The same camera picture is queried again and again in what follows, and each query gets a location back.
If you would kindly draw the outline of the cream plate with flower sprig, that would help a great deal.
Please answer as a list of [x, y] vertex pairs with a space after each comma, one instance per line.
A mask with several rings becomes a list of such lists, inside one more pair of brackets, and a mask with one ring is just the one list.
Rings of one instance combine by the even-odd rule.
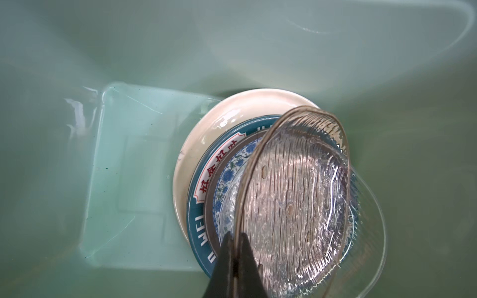
[[265, 115], [282, 115], [298, 106], [315, 107], [316, 104], [291, 91], [252, 89], [219, 102], [194, 126], [180, 150], [173, 175], [173, 204], [186, 239], [188, 189], [193, 173], [206, 150], [222, 134], [246, 120]]

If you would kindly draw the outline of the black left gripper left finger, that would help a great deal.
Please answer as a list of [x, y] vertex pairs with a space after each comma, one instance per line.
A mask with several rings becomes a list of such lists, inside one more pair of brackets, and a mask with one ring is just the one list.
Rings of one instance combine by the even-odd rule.
[[217, 264], [214, 267], [203, 298], [234, 297], [234, 266], [234, 237], [230, 232], [227, 232], [222, 242]]

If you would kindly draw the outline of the mint green plastic bin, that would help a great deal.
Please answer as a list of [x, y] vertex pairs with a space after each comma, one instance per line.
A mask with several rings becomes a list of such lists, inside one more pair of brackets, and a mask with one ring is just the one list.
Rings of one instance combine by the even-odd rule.
[[386, 222], [369, 297], [477, 295], [475, 1], [2, 1], [1, 296], [201, 297], [176, 160], [257, 88], [343, 123]]

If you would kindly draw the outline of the amber glass square plate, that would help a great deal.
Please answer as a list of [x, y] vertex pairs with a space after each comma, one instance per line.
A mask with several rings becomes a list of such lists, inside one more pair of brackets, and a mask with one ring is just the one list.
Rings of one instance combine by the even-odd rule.
[[349, 144], [335, 115], [309, 106], [282, 115], [249, 158], [235, 234], [248, 238], [271, 298], [311, 293], [333, 276], [350, 237]]

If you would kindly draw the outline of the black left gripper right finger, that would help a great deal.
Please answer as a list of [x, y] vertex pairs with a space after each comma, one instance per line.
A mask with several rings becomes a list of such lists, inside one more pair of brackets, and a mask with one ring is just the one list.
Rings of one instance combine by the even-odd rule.
[[246, 233], [238, 238], [237, 249], [237, 297], [267, 298]]

